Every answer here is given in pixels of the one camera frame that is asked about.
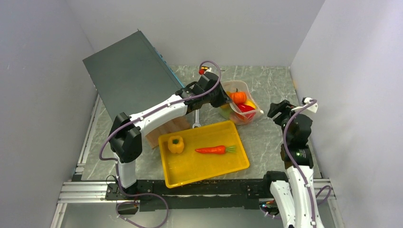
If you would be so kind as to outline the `orange pumpkin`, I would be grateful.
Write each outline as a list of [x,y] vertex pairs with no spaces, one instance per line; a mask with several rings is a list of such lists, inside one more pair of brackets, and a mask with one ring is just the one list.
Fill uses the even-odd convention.
[[238,91],[238,89],[235,92],[230,92],[229,97],[232,99],[233,103],[236,105],[243,104],[248,99],[246,93],[243,91]]

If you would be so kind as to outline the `clear zip top bag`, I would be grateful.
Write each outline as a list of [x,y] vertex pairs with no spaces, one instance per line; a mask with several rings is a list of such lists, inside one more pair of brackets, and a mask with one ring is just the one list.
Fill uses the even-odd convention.
[[257,102],[252,98],[247,84],[232,80],[221,82],[224,91],[232,100],[219,108],[222,117],[233,121],[236,125],[246,125],[263,115]]

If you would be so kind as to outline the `yellow lemon squash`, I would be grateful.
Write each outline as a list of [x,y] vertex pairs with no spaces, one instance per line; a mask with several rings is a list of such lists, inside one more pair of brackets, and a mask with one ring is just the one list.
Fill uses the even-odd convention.
[[252,107],[253,109],[256,109],[255,103],[253,101],[251,101],[250,99],[247,99],[247,101],[244,104]]

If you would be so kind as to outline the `red bell pepper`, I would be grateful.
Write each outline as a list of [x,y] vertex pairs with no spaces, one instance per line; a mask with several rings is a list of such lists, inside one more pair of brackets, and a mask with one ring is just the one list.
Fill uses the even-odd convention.
[[237,104],[237,107],[242,112],[242,114],[237,114],[237,117],[243,122],[250,121],[256,114],[255,109],[245,104]]

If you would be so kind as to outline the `green cabbage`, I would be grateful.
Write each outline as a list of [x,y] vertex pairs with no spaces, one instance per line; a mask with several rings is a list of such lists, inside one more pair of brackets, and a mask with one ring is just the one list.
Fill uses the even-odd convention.
[[222,105],[219,108],[219,113],[223,118],[229,119],[230,114],[232,113],[232,108],[231,108],[231,106],[229,104]]

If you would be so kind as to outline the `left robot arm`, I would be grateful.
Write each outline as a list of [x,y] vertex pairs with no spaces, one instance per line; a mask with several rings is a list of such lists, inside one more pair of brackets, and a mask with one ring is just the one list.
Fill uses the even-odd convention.
[[143,151],[143,138],[161,125],[201,109],[230,103],[221,85],[221,75],[205,72],[198,81],[183,87],[162,103],[131,116],[116,116],[107,142],[114,153],[118,194],[129,200],[137,193],[135,161]]

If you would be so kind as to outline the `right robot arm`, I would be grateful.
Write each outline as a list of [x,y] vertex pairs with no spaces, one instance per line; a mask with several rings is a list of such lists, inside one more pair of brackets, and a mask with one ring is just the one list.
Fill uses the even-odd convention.
[[274,208],[266,209],[273,218],[280,216],[285,228],[322,228],[314,190],[314,165],[307,144],[313,121],[303,111],[316,113],[317,101],[305,97],[301,106],[288,100],[271,103],[267,116],[281,127],[281,157],[285,172],[269,171],[262,192],[274,198]]

